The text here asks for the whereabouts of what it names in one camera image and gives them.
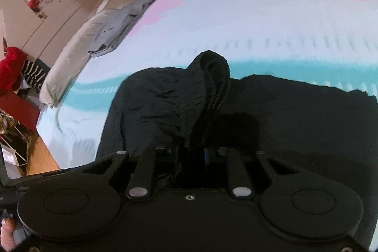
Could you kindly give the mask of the person's right hand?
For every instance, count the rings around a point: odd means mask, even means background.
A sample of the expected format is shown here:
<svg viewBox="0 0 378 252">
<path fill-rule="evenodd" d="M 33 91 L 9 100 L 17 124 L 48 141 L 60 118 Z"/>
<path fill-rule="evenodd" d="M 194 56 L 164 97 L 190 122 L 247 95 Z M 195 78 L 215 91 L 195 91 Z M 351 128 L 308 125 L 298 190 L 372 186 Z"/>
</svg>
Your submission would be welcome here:
<svg viewBox="0 0 378 252">
<path fill-rule="evenodd" d="M 13 237 L 15 229 L 16 224 L 13 218 L 4 218 L 1 221 L 1 247 L 5 251 L 13 251 L 17 246 Z"/>
</svg>

